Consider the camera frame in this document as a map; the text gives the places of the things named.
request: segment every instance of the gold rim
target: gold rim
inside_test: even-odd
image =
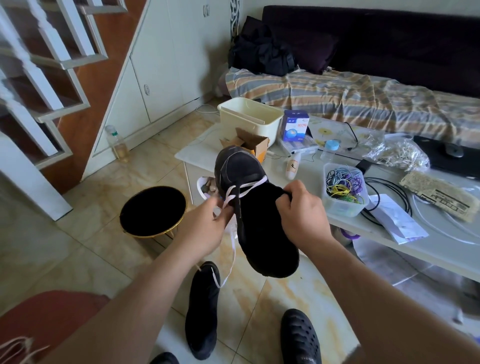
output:
[[[181,195],[183,196],[183,199],[185,200],[185,211],[183,212],[180,220],[179,220],[175,225],[173,225],[171,228],[169,228],[168,230],[165,230],[164,232],[159,232],[158,234],[151,235],[151,236],[138,236],[138,235],[130,234],[128,231],[125,231],[125,229],[123,228],[123,226],[121,225],[121,222],[120,222],[120,226],[121,226],[121,228],[123,229],[123,232],[124,232],[125,234],[130,235],[130,236],[132,236],[132,237],[134,237],[134,238],[138,238],[138,239],[151,239],[151,238],[154,238],[154,237],[156,237],[156,236],[160,236],[160,235],[166,234],[166,233],[169,232],[169,231],[172,231],[173,229],[175,229],[175,228],[178,226],[178,224],[181,223],[181,221],[183,220],[183,217],[185,216],[185,213],[187,212],[188,203],[187,203],[187,196],[185,196],[185,194],[184,194],[182,191],[180,191],[178,188],[171,187],[171,186],[153,186],[153,187],[145,188],[144,190],[141,190],[140,192],[138,192],[138,193],[134,194],[132,197],[130,197],[130,198],[128,199],[128,201],[130,201],[132,198],[134,198],[135,196],[137,196],[138,194],[141,194],[142,192],[144,192],[144,191],[146,191],[146,190],[150,190],[150,189],[152,189],[152,188],[157,188],[157,187],[173,188],[174,190],[177,190],[178,192],[181,193]]]

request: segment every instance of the black round stool top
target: black round stool top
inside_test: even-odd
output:
[[[187,200],[173,187],[155,186],[140,191],[123,206],[120,225],[137,238],[153,238],[178,225],[187,210]]]

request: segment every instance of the black bag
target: black bag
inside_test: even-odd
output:
[[[267,25],[252,35],[240,34],[228,52],[228,67],[245,68],[252,73],[285,76],[297,63],[290,47],[277,40]]]

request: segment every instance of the forearm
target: forearm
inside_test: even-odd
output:
[[[42,364],[145,364],[181,282],[196,263],[189,253],[172,243]]]
[[[306,253],[351,324],[369,363],[480,363],[480,349],[379,278],[335,241]]]

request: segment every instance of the yellow flower print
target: yellow flower print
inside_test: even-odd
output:
[[[330,129],[326,129],[326,128],[320,128],[318,129],[318,132],[323,136],[333,134],[333,132]]]

